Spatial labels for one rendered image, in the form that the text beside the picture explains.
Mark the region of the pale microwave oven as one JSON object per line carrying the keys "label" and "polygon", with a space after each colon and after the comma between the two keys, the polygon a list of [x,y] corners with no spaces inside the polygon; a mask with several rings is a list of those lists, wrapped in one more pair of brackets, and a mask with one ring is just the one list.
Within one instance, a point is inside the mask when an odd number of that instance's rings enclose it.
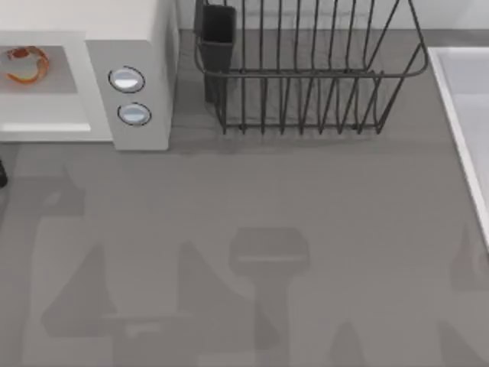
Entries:
{"label": "pale microwave oven", "polygon": [[[0,70],[0,141],[109,141],[120,151],[168,148],[179,61],[176,0],[0,0],[0,53],[40,48],[47,75],[19,84]],[[108,73],[123,66],[145,78],[121,93]],[[122,122],[137,102],[151,120]]]}

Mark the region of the round silver microwave knob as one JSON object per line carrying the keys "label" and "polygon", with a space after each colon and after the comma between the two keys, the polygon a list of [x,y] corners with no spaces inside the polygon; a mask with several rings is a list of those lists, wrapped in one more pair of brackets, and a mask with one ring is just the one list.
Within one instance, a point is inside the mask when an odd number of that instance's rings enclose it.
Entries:
{"label": "round silver microwave knob", "polygon": [[150,109],[137,102],[119,106],[117,114],[122,122],[130,126],[146,125],[152,118]]}
{"label": "round silver microwave knob", "polygon": [[145,86],[144,75],[137,69],[123,66],[108,73],[110,85],[121,93],[137,93]]}

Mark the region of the dark grey utensil cup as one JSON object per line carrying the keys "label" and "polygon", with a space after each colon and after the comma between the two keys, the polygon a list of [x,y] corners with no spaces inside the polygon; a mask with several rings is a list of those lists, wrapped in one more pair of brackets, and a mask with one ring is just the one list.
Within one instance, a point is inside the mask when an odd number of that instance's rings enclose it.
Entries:
{"label": "dark grey utensil cup", "polygon": [[221,79],[229,73],[236,35],[236,8],[196,0],[194,32],[204,67],[205,100],[215,101]]}

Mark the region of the white sink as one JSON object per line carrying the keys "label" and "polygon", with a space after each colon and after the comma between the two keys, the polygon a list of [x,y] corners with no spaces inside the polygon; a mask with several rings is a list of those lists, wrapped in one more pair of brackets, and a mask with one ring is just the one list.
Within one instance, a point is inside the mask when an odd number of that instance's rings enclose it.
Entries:
{"label": "white sink", "polygon": [[489,251],[489,47],[431,47],[429,58]]}

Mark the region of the orange croissant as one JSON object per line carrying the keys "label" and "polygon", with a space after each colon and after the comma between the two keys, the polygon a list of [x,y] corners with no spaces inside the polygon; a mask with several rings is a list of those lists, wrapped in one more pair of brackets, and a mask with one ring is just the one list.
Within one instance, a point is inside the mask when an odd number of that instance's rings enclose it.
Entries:
{"label": "orange croissant", "polygon": [[48,56],[38,47],[15,47],[0,53],[0,70],[15,83],[36,83],[47,75],[49,68]]}

